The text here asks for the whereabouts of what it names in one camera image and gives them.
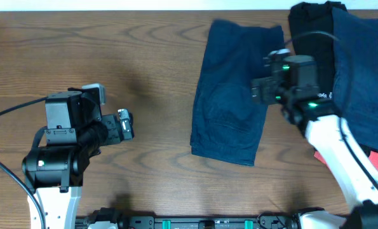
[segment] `green connector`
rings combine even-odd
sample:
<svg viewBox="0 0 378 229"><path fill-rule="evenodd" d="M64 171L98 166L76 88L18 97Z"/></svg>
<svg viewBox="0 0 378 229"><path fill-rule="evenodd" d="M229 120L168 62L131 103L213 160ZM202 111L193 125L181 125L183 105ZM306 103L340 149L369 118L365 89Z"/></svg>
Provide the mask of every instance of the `green connector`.
<svg viewBox="0 0 378 229"><path fill-rule="evenodd" d="M253 229L253 221L245 220L245 229Z"/></svg>
<svg viewBox="0 0 378 229"><path fill-rule="evenodd" d="M162 221L162 229L170 229L170 220L164 220Z"/></svg>

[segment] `dark blue pants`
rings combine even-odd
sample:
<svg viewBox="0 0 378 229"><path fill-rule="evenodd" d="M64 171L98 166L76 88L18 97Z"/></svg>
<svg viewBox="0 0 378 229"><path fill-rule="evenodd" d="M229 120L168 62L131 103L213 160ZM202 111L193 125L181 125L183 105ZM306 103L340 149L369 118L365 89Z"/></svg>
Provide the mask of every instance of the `dark blue pants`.
<svg viewBox="0 0 378 229"><path fill-rule="evenodd" d="M334 35L353 56L351 103L344 116L358 143L378 149L378 19L360 19L333 8ZM341 107L349 78L348 60L334 43L334 102Z"/></svg>
<svg viewBox="0 0 378 229"><path fill-rule="evenodd" d="M270 75L263 58L280 48L280 26L266 29L214 21L194 99L193 155L254 165L267 106L252 102L250 81Z"/></svg>

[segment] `white wall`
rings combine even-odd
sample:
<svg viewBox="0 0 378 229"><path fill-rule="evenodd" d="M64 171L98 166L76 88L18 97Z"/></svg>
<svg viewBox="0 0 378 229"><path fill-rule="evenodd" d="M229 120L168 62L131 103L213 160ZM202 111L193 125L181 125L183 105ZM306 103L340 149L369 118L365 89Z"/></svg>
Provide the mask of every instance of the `white wall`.
<svg viewBox="0 0 378 229"><path fill-rule="evenodd" d="M310 3L324 3L312 0ZM0 11L288 10L300 0L0 0ZM378 9L378 0L344 0L349 10Z"/></svg>

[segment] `wood grain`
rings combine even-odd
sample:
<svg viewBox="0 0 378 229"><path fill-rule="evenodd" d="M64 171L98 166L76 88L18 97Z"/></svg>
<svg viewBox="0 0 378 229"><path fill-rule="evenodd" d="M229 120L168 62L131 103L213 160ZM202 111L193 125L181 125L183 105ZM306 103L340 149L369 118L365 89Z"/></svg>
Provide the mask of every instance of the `wood grain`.
<svg viewBox="0 0 378 229"><path fill-rule="evenodd" d="M378 18L378 11L354 11ZM157 215L255 215L321 206L347 213L328 169L269 108L255 167L191 155L192 104L210 24L282 25L288 11L0 13L0 110L100 82L104 114L128 108L133 142L103 148L84 175L79 215L101 207ZM44 105L0 117L0 160L20 177ZM0 228L28 228L25 193L0 171Z"/></svg>

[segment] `wire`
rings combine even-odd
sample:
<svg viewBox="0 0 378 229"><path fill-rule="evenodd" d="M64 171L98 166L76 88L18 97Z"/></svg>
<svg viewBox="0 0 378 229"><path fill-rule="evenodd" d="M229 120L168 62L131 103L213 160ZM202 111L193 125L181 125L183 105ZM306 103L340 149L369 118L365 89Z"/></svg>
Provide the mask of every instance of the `wire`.
<svg viewBox="0 0 378 229"><path fill-rule="evenodd" d="M41 143L44 131L47 129L47 126L41 127L35 134L34 141L32 142L32 148L38 148Z"/></svg>
<svg viewBox="0 0 378 229"><path fill-rule="evenodd" d="M257 217L257 220L256 222L259 224L259 226L262 228L262 229L267 229L265 226L262 225L262 223L259 221L259 218L263 215L263 214L272 214L273 216L276 217L276 219L278 219L278 222L282 225L282 228L279 228L279 229L284 229L286 228L286 225L282 223L282 220L280 220L280 218L274 213L274 212L271 212L271 211L265 211L265 212L262 212L258 215Z"/></svg>
<svg viewBox="0 0 378 229"><path fill-rule="evenodd" d="M8 108L8 109L6 109L4 111L1 111L0 112L0 116L1 115L5 115L6 113L9 113L9 112L14 111L16 109L23 108L25 106L29 106L29 105L32 105L32 104L35 104L35 103L38 103L38 102L45 101L46 99L47 99L47 97L43 97L43 98L40 98L40 99L36 99L34 101L26 102L24 104L19 104L19 105L15 106L15 107L12 107L12 108Z"/></svg>
<svg viewBox="0 0 378 229"><path fill-rule="evenodd" d="M349 103L351 102L351 94L352 94L351 92L353 91L352 87L353 87L353 81L354 81L354 77L355 77L354 65L353 65L353 56L352 56L351 52L346 48L346 45L344 45L344 43L339 38L335 37L333 34L330 34L328 32L324 32L324 31L309 31L309 32L304 32L302 34L298 34L298 35L294 36L292 39L289 39L288 41L286 41L284 46L288 45L289 43L291 43L291 42L293 42L297 39L300 39L300 38L303 38L303 37L306 37L306 36L310 36L312 34L321 34L321 35L324 35L324 36L327 36L327 37L333 39L335 42L338 42L342 51L346 54L346 57L347 57L347 60L348 60L348 69L349 69L349 74L348 74L349 75L349 81L348 81L348 85L347 85L347 89L346 89L347 93L346 93L346 96L344 98L344 101L342 102L341 115L340 115L339 121L338 121L339 129L340 129L340 135L341 135L342 140L344 141L344 144L347 146L347 149L350 152L351 156L353 156L355 162L358 164L358 166L360 166L361 170L364 172L364 174L371 181L372 185L378 190L378 182L371 176L371 174L368 172L368 170L363 166L363 164L360 162L358 157L355 155L354 151L351 149L351 146L347 142L346 135L345 135L344 131L342 130L342 116L346 113L347 108L349 106Z"/></svg>
<svg viewBox="0 0 378 229"><path fill-rule="evenodd" d="M11 111L14 111L16 109L23 108L25 106L29 106L29 105L35 104L37 102L45 101L46 99L47 99L47 97L44 97L44 98L41 98L41 99L36 99L34 101L30 101L30 102L26 102L24 104L17 105L17 106L12 107L12 108L8 108L8 109L6 109L4 111L1 111L0 112L0 116L4 115L6 113L9 113ZM24 184L24 182L22 182L21 179L19 179L19 177L17 175L15 175L9 168L7 168L1 162L0 162L0 169L2 169L5 173L7 173L9 175L9 177L11 177L14 181L16 181L19 184L19 186L26 192L26 194L28 194L29 198L34 203L34 205L36 207L36 210L37 210L37 213L39 214L39 217L41 219L41 228L45 229L46 228L46 220L44 218L44 214L43 214L42 208L39 205L39 203L37 202L36 198L33 196L33 194L30 191L30 189L28 189L28 187L26 187L26 185Z"/></svg>

